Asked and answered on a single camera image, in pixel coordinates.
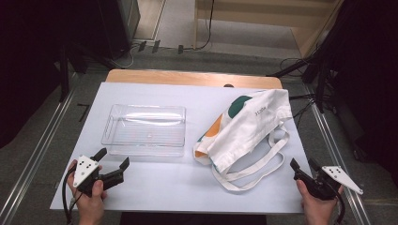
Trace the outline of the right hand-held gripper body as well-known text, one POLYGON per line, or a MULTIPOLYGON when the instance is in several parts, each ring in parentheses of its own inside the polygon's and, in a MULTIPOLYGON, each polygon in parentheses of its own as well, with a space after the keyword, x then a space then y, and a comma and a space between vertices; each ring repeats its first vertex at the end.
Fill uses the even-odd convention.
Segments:
POLYGON ((302 178, 298 180, 303 181, 308 191, 322 201, 336 199, 341 186, 354 190, 359 195, 363 193, 363 190, 340 166, 320 167, 316 178, 302 171, 302 178))

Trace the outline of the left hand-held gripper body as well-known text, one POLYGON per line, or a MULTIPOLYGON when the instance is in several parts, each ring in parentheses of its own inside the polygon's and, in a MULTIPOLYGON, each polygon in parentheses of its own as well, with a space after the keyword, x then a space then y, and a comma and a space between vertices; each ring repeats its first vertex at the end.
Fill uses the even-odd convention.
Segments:
POLYGON ((100 165, 97 161, 93 161, 91 157, 79 156, 73 186, 91 197, 92 187, 98 180, 103 182, 103 189, 107 190, 123 183, 124 173, 122 176, 111 176, 110 173, 100 174, 100 165))

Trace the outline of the clear plastic container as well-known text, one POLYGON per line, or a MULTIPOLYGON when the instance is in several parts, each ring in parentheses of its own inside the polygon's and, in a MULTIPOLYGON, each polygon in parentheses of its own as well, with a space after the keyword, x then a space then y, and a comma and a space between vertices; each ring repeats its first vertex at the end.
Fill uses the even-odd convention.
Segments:
POLYGON ((182 157, 186 109, 181 106, 112 106, 101 143, 111 155, 182 157))

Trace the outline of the white printed tote bag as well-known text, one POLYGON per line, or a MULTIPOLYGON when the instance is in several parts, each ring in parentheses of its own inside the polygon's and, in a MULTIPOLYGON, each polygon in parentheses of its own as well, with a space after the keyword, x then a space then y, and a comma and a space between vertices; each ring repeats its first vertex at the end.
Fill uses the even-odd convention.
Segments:
POLYGON ((246 191, 284 163, 281 150, 290 134, 284 123, 292 118, 288 92, 257 91, 236 98, 193 147, 195 160, 209 165, 214 177, 229 191, 246 191), (269 150, 252 165, 233 172, 231 167, 263 140, 269 150))

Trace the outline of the person's right hand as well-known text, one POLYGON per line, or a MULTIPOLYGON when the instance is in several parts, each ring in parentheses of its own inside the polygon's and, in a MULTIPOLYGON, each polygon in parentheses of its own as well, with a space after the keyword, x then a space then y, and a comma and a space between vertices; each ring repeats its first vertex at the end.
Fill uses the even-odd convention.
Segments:
POLYGON ((306 225, 329 225, 331 215, 338 200, 322 201, 308 191, 303 181, 297 180, 296 184, 302 197, 301 207, 305 215, 306 225))

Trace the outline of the person's left hand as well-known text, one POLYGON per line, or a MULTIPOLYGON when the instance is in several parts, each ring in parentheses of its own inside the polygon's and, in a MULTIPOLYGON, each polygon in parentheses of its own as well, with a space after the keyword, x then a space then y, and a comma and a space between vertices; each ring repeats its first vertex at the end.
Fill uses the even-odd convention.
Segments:
POLYGON ((103 190, 103 182, 98 180, 92 187, 92 196, 85 194, 77 201, 79 225, 101 225, 104 217, 104 202, 107 193, 103 190))

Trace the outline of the black metal stand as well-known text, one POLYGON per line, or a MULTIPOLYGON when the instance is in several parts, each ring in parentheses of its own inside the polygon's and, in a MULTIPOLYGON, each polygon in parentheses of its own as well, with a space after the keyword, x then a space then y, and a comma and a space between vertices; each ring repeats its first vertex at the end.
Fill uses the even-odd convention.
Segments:
POLYGON ((72 65, 76 72, 86 73, 87 64, 83 59, 83 51, 74 42, 67 42, 60 48, 60 102, 63 102, 69 93, 69 65, 72 65))
POLYGON ((281 71, 270 74, 270 77, 281 78, 282 76, 304 66, 306 66, 306 69, 302 74, 301 79, 304 83, 312 83, 314 79, 317 79, 314 102, 317 109, 323 113, 324 91, 327 77, 330 75, 328 52, 324 47, 319 47, 308 57, 299 59, 295 64, 286 67, 281 71))

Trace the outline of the dark curtain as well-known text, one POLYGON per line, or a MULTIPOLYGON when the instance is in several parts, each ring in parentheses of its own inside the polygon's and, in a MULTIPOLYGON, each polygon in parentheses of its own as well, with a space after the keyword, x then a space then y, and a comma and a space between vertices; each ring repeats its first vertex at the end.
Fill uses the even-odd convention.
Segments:
POLYGON ((0 148, 60 83, 54 0, 0 0, 0 148))
POLYGON ((330 34, 344 128, 398 185, 398 0, 344 0, 330 34))

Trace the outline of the black cabinet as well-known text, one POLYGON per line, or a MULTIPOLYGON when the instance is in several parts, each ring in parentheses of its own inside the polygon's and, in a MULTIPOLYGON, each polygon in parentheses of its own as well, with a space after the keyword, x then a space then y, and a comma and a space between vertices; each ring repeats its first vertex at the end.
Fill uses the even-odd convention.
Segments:
POLYGON ((103 56, 117 59, 130 49, 141 13, 137 0, 95 0, 99 15, 93 43, 103 56))

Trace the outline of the metal floor rail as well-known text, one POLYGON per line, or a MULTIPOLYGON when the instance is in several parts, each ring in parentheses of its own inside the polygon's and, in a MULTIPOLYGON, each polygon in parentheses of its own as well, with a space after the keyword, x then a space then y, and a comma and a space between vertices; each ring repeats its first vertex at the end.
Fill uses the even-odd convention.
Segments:
MULTIPOLYGON (((349 170, 344 163, 344 159, 342 154, 340 153, 340 149, 330 131, 326 116, 320 112, 316 105, 312 106, 312 111, 315 121, 319 126, 319 130, 328 149, 331 161, 334 165, 340 166, 347 174, 349 174, 349 170)), ((357 225, 372 225, 365 210, 361 196, 354 190, 349 189, 348 187, 344 189, 344 195, 350 207, 350 211, 352 212, 353 217, 357 222, 357 225)))
POLYGON ((60 102, 52 115, 50 122, 46 126, 43 134, 31 155, 27 164, 24 166, 22 174, 18 178, 16 184, 13 186, 5 205, 0 212, 0 225, 10 225, 21 204, 26 191, 38 170, 38 167, 43 160, 46 151, 61 123, 69 104, 74 96, 75 90, 70 90, 64 100, 60 102))

